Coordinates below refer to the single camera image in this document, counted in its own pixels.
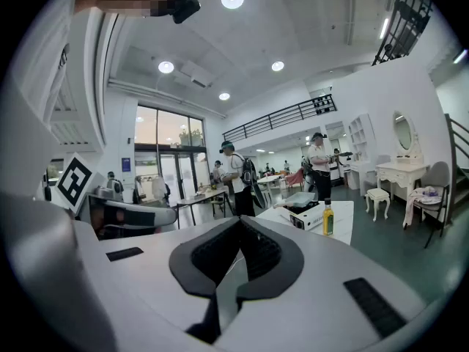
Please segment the ceiling air conditioner unit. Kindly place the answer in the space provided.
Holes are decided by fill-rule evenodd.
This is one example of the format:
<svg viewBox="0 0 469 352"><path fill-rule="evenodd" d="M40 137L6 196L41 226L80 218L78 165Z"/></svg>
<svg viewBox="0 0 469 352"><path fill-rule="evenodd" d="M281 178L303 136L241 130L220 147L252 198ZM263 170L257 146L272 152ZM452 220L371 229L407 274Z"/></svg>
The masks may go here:
<svg viewBox="0 0 469 352"><path fill-rule="evenodd" d="M181 74L189 77L192 85L206 89L211 87L215 76L192 61L187 61L180 69Z"/></svg>

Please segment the grey chair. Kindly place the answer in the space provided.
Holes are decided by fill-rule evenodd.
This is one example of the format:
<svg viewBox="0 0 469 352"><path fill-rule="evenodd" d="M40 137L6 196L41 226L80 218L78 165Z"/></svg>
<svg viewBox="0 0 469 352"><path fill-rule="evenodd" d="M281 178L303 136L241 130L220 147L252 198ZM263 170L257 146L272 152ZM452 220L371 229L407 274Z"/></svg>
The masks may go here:
<svg viewBox="0 0 469 352"><path fill-rule="evenodd" d="M446 201L444 202L445 207L440 212L440 217L437 218L436 212L425 211L421 210L421 221L424 219L425 213L435 213L435 220L440 222L440 226L438 229L440 230L440 237L443 236L443 230L446 225L446 217L448 212L448 196L450 190L450 172L448 164L444 161L438 161L435 163L429 171L417 181L417 188L426 187L426 186L433 186L433 187L444 187L446 189Z"/></svg>

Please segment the white table with black legs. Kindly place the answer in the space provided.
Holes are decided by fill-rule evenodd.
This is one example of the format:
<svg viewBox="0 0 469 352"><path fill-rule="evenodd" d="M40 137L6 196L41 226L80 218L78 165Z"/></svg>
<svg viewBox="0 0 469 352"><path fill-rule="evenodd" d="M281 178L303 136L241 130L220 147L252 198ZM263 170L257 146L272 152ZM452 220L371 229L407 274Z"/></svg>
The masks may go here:
<svg viewBox="0 0 469 352"><path fill-rule="evenodd" d="M223 190L223 189L216 189L212 191L206 191L201 194L196 194L192 198L189 199L181 199L177 201L176 203L176 213L177 213L177 227L180 229L180 209L181 208L186 208L188 207L190 210L191 214L191 221L193 226L196 226L196 220L193 212L193 206L198 205L200 203L203 203L205 201L210 201L210 204L213 206L213 214L215 212L215 204L216 204L216 199L222 197L222 211L224 214L224 217L226 217L226 209L229 209L229 211L232 214L235 214L232 208L232 204L229 200L228 194Z"/></svg>

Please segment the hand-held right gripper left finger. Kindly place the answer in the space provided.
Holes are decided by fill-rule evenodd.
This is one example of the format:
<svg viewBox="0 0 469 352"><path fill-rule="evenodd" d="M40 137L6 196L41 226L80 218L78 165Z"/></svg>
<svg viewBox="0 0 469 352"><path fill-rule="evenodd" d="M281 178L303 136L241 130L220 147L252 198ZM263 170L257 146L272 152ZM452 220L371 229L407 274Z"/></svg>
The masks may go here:
<svg viewBox="0 0 469 352"><path fill-rule="evenodd" d="M233 217L208 232L177 246L170 254L169 269L189 295L205 298L202 321L186 332L208 344L221 335L216 290L240 250L240 219Z"/></svg>

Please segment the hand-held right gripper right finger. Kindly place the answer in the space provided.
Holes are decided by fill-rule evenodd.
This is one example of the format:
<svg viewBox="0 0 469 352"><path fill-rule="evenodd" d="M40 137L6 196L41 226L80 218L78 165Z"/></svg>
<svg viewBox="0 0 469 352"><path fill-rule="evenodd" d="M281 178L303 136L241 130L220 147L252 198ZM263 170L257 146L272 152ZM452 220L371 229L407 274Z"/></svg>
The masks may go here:
<svg viewBox="0 0 469 352"><path fill-rule="evenodd" d="M236 292L237 306L279 297L300 277L304 256L293 240L242 216L237 223L248 281Z"/></svg>

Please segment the white ornate stool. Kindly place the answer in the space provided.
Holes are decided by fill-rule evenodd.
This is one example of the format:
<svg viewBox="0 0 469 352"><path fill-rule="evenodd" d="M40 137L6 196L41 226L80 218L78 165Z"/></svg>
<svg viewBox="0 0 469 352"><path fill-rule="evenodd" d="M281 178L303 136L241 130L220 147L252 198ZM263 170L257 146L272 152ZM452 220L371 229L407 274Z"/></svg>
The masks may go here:
<svg viewBox="0 0 469 352"><path fill-rule="evenodd" d="M373 202L374 217L373 222L377 220L377 211L381 202L385 203L384 218L388 218L388 210L391 204L391 198L387 191L381 188L369 189L365 195L366 200L366 212L368 213L371 208L371 202Z"/></svg>

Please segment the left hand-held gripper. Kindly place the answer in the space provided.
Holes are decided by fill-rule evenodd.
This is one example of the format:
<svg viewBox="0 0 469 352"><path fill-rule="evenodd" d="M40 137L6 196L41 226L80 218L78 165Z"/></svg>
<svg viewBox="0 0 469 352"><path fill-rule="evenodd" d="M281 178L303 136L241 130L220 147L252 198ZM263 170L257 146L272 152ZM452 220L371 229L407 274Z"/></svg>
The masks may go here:
<svg viewBox="0 0 469 352"><path fill-rule="evenodd" d="M112 190L99 172L74 153L56 182L56 191L76 221L92 226L100 240L151 235L162 226L173 224L172 208L152 208L112 198Z"/></svg>

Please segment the white cubby shelf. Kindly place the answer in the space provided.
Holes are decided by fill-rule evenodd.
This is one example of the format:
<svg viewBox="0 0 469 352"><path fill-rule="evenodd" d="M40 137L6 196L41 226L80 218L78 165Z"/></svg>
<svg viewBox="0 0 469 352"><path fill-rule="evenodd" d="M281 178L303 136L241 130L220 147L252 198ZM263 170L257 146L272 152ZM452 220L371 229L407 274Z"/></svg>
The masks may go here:
<svg viewBox="0 0 469 352"><path fill-rule="evenodd" d="M376 178L377 143L374 129L368 114L360 114L348 125L347 137L353 154L350 170L352 182L360 190L361 196L366 194L366 181Z"/></svg>

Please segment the glass entrance front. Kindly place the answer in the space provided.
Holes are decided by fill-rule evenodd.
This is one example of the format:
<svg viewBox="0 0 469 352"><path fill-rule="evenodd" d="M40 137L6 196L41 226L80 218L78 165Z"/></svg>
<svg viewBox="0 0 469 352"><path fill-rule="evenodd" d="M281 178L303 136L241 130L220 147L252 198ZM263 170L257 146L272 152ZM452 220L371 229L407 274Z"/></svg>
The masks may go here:
<svg viewBox="0 0 469 352"><path fill-rule="evenodd" d="M138 106L134 148L138 203L175 206L209 183L202 120Z"/></svg>

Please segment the black balcony railing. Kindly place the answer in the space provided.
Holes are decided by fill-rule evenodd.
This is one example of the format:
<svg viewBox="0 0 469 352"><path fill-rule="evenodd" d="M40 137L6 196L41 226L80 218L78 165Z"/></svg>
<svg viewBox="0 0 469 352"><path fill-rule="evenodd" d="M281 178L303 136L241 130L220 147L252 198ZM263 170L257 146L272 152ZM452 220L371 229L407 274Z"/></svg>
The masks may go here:
<svg viewBox="0 0 469 352"><path fill-rule="evenodd" d="M332 94L305 100L258 117L223 133L225 141L237 142L282 126L337 111Z"/></svg>

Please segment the pink cloth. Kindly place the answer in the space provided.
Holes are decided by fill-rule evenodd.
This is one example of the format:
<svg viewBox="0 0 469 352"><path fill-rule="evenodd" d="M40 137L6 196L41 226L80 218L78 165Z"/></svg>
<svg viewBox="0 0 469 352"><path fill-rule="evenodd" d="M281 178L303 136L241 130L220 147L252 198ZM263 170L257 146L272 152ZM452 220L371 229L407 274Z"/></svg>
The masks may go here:
<svg viewBox="0 0 469 352"><path fill-rule="evenodd" d="M445 201L446 189L444 187L426 186L414 189L407 197L403 228L406 229L412 224L414 207L420 208L423 212L436 212L439 218L441 210L445 207Z"/></svg>

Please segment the black stair railing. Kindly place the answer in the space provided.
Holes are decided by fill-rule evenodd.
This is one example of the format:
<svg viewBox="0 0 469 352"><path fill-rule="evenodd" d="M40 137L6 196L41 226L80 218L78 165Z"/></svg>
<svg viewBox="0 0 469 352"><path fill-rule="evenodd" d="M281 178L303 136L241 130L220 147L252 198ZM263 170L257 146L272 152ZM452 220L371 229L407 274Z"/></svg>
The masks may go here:
<svg viewBox="0 0 469 352"><path fill-rule="evenodd" d="M457 163L457 153L461 153L469 160L469 153L465 150L465 148L469 149L469 140L459 131L455 131L454 127L461 129L467 135L469 135L469 129L452 119L447 113L445 113L445 118L451 148L451 184L448 196L448 218L451 219L454 211L469 201L469 167L463 168Z"/></svg>

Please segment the yellow oil bottle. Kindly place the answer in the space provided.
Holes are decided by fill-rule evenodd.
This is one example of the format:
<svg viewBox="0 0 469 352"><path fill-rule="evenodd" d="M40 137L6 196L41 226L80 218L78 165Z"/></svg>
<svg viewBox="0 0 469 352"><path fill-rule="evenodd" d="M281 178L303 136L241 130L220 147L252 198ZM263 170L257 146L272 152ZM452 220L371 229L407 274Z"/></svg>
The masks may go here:
<svg viewBox="0 0 469 352"><path fill-rule="evenodd" d="M325 198L325 209L322 215L322 233L323 235L332 235L334 228L334 212L331 208L331 199Z"/></svg>

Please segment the rectangular pale green frying pan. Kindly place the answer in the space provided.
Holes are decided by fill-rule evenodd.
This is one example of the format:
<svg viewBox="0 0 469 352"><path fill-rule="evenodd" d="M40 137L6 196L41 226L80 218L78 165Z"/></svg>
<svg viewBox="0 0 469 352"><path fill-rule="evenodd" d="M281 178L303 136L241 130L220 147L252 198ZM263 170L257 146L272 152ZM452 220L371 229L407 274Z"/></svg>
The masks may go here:
<svg viewBox="0 0 469 352"><path fill-rule="evenodd" d="M315 193L310 193L310 192L298 192L293 194L290 197L287 197L286 199L281 200L277 204L275 204L273 207L274 208L279 208L279 207L287 207L287 208L304 208L309 204L310 202L313 202L315 198Z"/></svg>

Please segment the person's white shirt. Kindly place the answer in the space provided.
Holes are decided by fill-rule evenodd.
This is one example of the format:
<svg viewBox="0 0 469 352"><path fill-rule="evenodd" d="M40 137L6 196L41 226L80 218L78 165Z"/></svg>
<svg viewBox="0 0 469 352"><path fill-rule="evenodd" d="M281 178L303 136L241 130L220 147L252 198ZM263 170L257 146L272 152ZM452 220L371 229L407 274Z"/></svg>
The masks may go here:
<svg viewBox="0 0 469 352"><path fill-rule="evenodd" d="M106 147L97 9L43 9L0 86L0 159L98 157Z"/></svg>

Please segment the portable induction cooktop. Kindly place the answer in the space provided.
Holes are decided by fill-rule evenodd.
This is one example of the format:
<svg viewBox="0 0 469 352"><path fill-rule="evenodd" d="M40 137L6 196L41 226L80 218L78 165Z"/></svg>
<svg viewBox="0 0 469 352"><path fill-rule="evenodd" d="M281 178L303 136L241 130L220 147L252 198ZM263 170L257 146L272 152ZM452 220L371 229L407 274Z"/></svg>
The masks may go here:
<svg viewBox="0 0 469 352"><path fill-rule="evenodd" d="M301 230L311 230L323 222L325 203L316 200L284 202L276 206L279 215Z"/></svg>

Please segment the oval white-framed mirror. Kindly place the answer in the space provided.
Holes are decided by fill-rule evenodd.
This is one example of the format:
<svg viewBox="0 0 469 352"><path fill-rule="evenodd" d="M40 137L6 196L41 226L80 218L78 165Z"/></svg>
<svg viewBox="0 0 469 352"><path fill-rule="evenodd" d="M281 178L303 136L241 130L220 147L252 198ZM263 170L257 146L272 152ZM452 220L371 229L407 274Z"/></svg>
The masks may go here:
<svg viewBox="0 0 469 352"><path fill-rule="evenodd" d="M404 113L395 111L393 129L396 144L395 162L416 166L424 163L424 156L413 121Z"/></svg>

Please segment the white dressing table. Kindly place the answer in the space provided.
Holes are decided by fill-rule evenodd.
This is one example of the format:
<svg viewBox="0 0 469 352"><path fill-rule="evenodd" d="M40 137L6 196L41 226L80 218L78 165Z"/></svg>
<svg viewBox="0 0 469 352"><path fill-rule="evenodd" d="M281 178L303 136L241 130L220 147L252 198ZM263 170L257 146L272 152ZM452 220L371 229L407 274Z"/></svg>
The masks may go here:
<svg viewBox="0 0 469 352"><path fill-rule="evenodd" d="M428 171L426 164L399 164L388 162L376 165L377 187L381 188L383 181L397 184L400 188L406 189L405 199L412 193L416 181L421 179Z"/></svg>

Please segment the black metal grille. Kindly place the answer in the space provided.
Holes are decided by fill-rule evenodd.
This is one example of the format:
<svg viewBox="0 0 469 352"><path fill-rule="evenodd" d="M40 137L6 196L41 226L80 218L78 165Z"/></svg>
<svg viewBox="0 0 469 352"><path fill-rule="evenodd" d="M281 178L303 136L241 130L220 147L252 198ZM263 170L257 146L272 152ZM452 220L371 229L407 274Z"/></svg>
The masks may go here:
<svg viewBox="0 0 469 352"><path fill-rule="evenodd" d="M388 0L390 21L372 65L408 56L424 32L433 11L431 0Z"/></svg>

